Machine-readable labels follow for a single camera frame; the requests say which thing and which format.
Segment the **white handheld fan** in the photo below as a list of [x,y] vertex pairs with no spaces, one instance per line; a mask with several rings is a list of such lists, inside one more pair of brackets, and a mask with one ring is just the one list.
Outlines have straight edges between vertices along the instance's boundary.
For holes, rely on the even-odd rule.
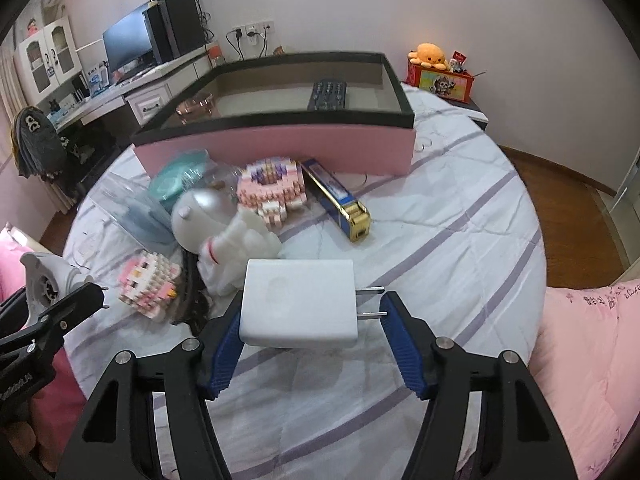
[[25,252],[21,264],[26,278],[27,327],[34,325],[40,315],[58,301],[93,281],[88,272],[50,252]]

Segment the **small pink block figure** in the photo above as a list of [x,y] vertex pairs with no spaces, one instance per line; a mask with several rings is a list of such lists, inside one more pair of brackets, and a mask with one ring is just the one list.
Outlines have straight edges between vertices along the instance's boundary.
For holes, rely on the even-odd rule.
[[166,318],[178,298],[180,264],[158,252],[140,252],[119,274],[118,299],[152,321]]

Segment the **black hair comb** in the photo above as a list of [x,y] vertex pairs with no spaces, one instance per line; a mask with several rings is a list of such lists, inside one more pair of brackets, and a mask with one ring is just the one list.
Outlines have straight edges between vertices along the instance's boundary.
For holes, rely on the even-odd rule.
[[181,249],[181,275],[178,296],[171,306],[171,324],[186,324],[193,336],[198,336],[208,322],[209,301],[205,285],[198,272],[198,257]]

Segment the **white astronaut figurine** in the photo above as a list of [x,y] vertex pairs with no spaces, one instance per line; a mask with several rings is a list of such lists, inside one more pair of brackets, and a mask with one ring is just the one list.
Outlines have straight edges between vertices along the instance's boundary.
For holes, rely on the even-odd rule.
[[171,211],[178,244],[196,255],[196,267],[212,296],[243,287],[247,263],[277,258],[282,244],[254,211],[212,188],[183,192]]

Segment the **teal oval case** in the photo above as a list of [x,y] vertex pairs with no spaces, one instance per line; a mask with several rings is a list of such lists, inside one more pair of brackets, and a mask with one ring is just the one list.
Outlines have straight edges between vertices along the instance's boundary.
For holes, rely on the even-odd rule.
[[205,150],[180,154],[152,177],[148,187],[150,196],[171,212],[181,194],[203,179],[209,163]]

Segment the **white power adapter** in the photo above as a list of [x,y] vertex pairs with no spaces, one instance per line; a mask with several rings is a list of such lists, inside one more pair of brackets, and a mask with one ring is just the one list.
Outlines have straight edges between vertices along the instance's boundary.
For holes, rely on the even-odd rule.
[[253,259],[247,263],[239,336],[276,349],[341,349],[358,340],[358,323],[382,311],[357,311],[350,260]]

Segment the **blue and gold box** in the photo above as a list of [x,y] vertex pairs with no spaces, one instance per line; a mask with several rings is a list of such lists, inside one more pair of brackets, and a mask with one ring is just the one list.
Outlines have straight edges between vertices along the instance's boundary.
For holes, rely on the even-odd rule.
[[302,162],[302,171],[306,188],[351,242],[369,234],[369,211],[333,174],[313,158]]

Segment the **clear box of masks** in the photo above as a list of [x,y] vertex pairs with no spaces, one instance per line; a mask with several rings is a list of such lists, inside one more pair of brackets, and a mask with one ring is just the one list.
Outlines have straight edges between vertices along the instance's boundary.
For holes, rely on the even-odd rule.
[[127,235],[148,252],[170,257],[178,243],[170,215],[141,183],[118,174],[104,174],[88,194]]

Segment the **striped white tablecloth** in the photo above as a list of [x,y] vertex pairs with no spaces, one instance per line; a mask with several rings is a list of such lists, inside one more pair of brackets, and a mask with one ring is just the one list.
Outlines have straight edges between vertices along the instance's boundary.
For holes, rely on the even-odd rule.
[[[397,292],[412,315],[469,352],[533,351],[546,257],[526,187],[491,138],[461,110],[408,89],[416,148],[403,178],[344,177],[370,211],[369,235],[351,242],[316,202],[280,231],[287,259],[349,259],[360,287]],[[174,348],[184,325],[153,322],[118,299],[118,277],[138,244],[86,200],[64,256],[106,287],[107,307],[65,349],[84,393],[120,350]],[[356,346],[318,352],[246,348],[209,404],[224,459],[237,479],[397,479],[426,405],[408,390],[376,321]]]

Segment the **black office chair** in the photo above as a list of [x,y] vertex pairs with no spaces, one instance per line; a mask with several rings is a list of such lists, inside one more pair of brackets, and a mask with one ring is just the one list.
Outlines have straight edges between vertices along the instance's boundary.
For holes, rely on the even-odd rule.
[[73,124],[61,131],[37,107],[24,107],[11,130],[14,162],[20,177],[37,177],[81,200],[122,152],[103,126]]

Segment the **white desk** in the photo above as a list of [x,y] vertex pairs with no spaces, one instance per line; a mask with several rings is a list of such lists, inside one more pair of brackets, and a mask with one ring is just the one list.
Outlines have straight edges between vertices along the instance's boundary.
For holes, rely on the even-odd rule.
[[86,99],[56,122],[58,131],[74,122],[89,122],[127,105],[139,125],[144,125],[172,98],[203,77],[213,68],[205,48],[198,48],[181,58],[157,65],[121,84],[115,84],[95,98]]

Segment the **pink building block figure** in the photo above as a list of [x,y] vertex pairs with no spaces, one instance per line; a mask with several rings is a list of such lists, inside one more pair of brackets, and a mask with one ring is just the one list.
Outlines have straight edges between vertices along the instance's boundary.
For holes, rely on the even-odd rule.
[[252,162],[240,173],[236,197],[267,226],[280,228],[291,210],[306,204],[303,171],[298,162],[286,157]]

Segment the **pink lidded jar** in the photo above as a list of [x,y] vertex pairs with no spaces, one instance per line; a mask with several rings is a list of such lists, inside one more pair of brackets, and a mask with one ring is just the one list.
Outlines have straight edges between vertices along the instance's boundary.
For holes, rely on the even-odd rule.
[[215,98],[207,92],[198,92],[193,98],[182,101],[176,107],[176,114],[185,125],[219,116]]

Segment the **pink box with black rim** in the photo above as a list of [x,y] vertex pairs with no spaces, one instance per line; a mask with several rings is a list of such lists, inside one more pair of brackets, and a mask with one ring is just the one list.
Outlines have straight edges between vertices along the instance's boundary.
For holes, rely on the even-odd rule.
[[[321,79],[347,84],[344,110],[307,110]],[[183,124],[176,107],[211,93],[219,116]],[[148,174],[171,159],[208,151],[244,167],[269,157],[317,159],[344,174],[404,176],[416,144],[414,113],[386,56],[378,52],[304,52],[217,66],[172,98],[131,143]]]

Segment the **black remote control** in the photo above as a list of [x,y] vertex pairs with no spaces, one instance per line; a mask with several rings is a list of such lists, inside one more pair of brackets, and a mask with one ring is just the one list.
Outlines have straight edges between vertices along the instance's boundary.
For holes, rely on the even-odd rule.
[[344,110],[347,84],[344,80],[321,79],[312,86],[307,110]]

